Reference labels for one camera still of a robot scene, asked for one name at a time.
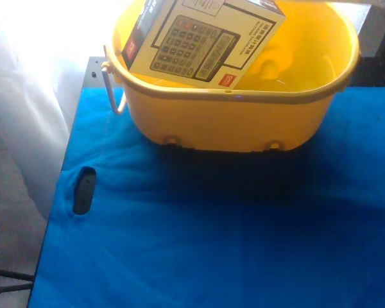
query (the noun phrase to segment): deli logo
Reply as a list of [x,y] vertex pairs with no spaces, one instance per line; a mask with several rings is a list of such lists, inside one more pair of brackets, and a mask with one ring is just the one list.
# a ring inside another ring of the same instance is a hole
[[223,87],[229,87],[231,86],[232,82],[234,81],[236,75],[231,75],[231,74],[225,74],[223,79],[219,82],[218,85],[222,85]]
[[133,60],[133,57],[135,55],[135,52],[137,51],[137,45],[135,45],[135,41],[132,37],[128,40],[127,43],[127,48],[126,48],[126,55],[130,61]]

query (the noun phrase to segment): cardboard box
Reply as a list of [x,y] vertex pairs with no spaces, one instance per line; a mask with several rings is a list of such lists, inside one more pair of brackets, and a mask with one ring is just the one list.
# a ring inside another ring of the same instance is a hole
[[147,0],[122,55],[131,73],[233,89],[284,19],[269,0]]

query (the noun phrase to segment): calculator screen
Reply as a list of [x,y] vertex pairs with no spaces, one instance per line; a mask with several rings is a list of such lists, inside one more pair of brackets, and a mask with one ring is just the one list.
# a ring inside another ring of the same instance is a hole
[[150,69],[209,82],[239,38],[236,33],[179,15],[162,41]]

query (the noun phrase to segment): yellow plastic basket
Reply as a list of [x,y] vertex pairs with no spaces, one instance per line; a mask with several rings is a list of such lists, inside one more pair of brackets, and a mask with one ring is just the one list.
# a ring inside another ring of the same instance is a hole
[[[332,5],[279,2],[285,23],[234,90],[130,74],[121,51],[143,4],[135,0],[118,19],[105,45],[103,76],[114,112],[127,104],[139,130],[158,144],[238,152],[293,149],[317,131],[359,58],[354,27]],[[124,87],[118,108],[108,73]]]

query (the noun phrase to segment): bucket handle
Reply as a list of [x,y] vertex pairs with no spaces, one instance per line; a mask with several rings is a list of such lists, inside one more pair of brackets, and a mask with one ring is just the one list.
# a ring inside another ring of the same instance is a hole
[[104,84],[107,90],[108,98],[110,100],[111,109],[115,114],[122,114],[127,104],[126,94],[123,93],[123,96],[121,97],[120,105],[117,107],[116,99],[114,98],[114,93],[111,87],[110,78],[108,77],[109,71],[110,71],[110,66],[108,62],[104,62],[103,64],[101,64],[101,73],[103,74]]

